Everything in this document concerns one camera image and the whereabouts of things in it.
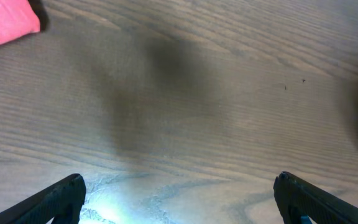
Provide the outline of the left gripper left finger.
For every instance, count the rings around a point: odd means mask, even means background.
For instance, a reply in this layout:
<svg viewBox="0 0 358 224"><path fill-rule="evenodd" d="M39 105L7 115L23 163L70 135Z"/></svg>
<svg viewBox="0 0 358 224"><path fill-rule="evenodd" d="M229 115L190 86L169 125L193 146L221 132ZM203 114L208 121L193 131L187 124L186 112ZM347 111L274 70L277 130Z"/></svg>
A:
<svg viewBox="0 0 358 224"><path fill-rule="evenodd" d="M0 224L78 224L86 185L71 174L0 213Z"/></svg>

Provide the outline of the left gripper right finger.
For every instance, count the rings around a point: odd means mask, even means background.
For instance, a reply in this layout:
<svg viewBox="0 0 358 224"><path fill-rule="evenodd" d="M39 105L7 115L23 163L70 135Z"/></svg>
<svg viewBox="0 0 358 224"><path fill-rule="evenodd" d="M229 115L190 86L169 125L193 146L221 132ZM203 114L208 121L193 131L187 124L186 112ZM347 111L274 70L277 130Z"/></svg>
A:
<svg viewBox="0 0 358 224"><path fill-rule="evenodd" d="M283 171L273 185L284 224L358 224L358 208Z"/></svg>

